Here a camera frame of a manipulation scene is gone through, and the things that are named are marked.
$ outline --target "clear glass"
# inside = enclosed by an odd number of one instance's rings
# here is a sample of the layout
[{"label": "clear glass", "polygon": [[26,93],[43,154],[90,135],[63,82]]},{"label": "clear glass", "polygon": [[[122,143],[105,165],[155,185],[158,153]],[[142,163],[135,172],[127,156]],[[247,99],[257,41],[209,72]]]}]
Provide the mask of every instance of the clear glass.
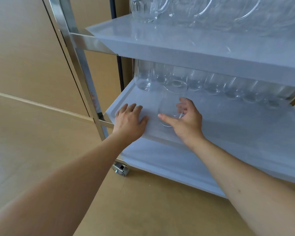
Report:
[{"label": "clear glass", "polygon": [[213,0],[210,8],[199,18],[205,27],[227,31],[240,25],[260,5],[261,0]]},{"label": "clear glass", "polygon": [[[158,113],[166,114],[173,118],[181,118],[182,113],[179,113],[176,104],[179,103],[179,98],[184,97],[188,85],[180,80],[166,81],[163,88],[163,99],[158,108]],[[171,127],[169,124],[161,121],[165,127]]]},{"label": "clear glass", "polygon": [[269,93],[265,96],[264,104],[270,109],[288,105],[295,97],[295,87],[280,84],[269,84]]},{"label": "clear glass", "polygon": [[257,103],[264,99],[267,92],[269,92],[267,82],[247,79],[246,89],[243,93],[243,100],[247,103]]},{"label": "clear glass", "polygon": [[226,79],[226,75],[210,73],[203,85],[204,90],[209,94],[217,95],[223,91]]},{"label": "clear glass", "polygon": [[135,19],[151,22],[164,12],[170,0],[130,0],[131,14]]},{"label": "clear glass", "polygon": [[180,80],[186,83],[187,77],[190,74],[191,69],[187,69],[184,67],[174,66],[171,76],[169,77],[170,80]]},{"label": "clear glass", "polygon": [[173,66],[168,64],[154,63],[154,78],[158,83],[164,84],[172,75]]},{"label": "clear glass", "polygon": [[153,81],[153,62],[136,59],[134,63],[134,82],[139,89],[146,90]]},{"label": "clear glass", "polygon": [[161,15],[173,25],[191,26],[197,17],[208,10],[212,0],[173,0],[170,7]]},{"label": "clear glass", "polygon": [[262,35],[295,31],[295,0],[262,0],[245,26]]},{"label": "clear glass", "polygon": [[205,79],[208,77],[208,72],[201,70],[191,70],[187,76],[187,85],[190,90],[197,91],[203,87]]},{"label": "clear glass", "polygon": [[239,99],[244,93],[246,79],[232,77],[224,85],[224,94],[229,99]]}]

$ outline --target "pitcher handle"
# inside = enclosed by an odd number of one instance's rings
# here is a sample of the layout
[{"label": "pitcher handle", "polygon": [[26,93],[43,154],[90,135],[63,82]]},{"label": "pitcher handle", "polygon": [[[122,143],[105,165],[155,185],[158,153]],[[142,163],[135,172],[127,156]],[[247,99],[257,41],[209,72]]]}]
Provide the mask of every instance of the pitcher handle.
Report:
[{"label": "pitcher handle", "polygon": [[209,1],[209,3],[208,3],[208,5],[206,6],[206,8],[203,10],[203,11],[201,11],[199,14],[197,14],[197,15],[194,15],[194,18],[197,18],[197,17],[199,17],[200,15],[202,15],[209,7],[210,7],[210,5],[211,5],[211,3],[212,3],[212,0],[210,0]]},{"label": "pitcher handle", "polygon": [[166,0],[165,4],[164,4],[160,9],[157,10],[157,13],[158,13],[158,14],[161,14],[161,13],[163,13],[164,11],[166,11],[168,5],[169,5],[169,0]]},{"label": "pitcher handle", "polygon": [[240,20],[246,18],[247,16],[249,16],[259,6],[260,2],[261,2],[261,0],[258,0],[256,5],[251,9],[251,11],[249,11],[246,15],[244,15],[242,17],[236,18],[235,21],[240,21]]}]

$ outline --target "left hand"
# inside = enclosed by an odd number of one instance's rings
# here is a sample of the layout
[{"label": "left hand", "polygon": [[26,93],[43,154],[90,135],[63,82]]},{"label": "left hand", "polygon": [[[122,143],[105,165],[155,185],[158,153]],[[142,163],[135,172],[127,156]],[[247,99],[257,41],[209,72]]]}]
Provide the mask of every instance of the left hand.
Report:
[{"label": "left hand", "polygon": [[139,139],[145,131],[145,127],[148,121],[148,116],[145,116],[141,122],[139,122],[139,115],[142,110],[142,106],[137,106],[136,103],[125,104],[116,113],[115,126],[113,133],[121,133],[122,136],[129,140],[130,143]]}]

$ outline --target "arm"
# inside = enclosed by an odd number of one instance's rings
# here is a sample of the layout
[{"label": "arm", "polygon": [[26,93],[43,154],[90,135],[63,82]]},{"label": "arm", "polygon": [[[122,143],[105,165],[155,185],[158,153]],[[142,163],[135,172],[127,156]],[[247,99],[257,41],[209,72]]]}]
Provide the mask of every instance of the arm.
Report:
[{"label": "arm", "polygon": [[205,139],[202,116],[193,102],[181,98],[181,119],[159,115],[208,167],[232,205],[260,236],[295,235],[295,191]]},{"label": "arm", "polygon": [[0,211],[0,236],[73,235],[114,160],[144,132],[142,106],[123,106],[113,134]]}]

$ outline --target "shelf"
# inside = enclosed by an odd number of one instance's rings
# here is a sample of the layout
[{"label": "shelf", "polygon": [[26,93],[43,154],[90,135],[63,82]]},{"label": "shelf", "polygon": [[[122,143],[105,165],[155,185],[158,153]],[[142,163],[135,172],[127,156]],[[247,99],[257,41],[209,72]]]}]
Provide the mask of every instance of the shelf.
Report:
[{"label": "shelf", "polygon": [[[295,110],[292,106],[271,111],[259,104],[229,100],[203,91],[188,91],[187,97],[203,115],[206,138],[244,162],[285,175],[295,182]],[[115,113],[125,103],[142,105],[141,117],[150,117],[143,138],[187,150],[173,129],[164,127],[158,119],[161,99],[158,87],[143,91],[132,80],[106,113],[114,123]]]},{"label": "shelf", "polygon": [[124,57],[295,86],[295,39],[140,23],[131,15],[87,30],[90,50],[101,43]]},{"label": "shelf", "polygon": [[121,156],[130,166],[226,198],[206,166],[192,152],[140,138]]}]

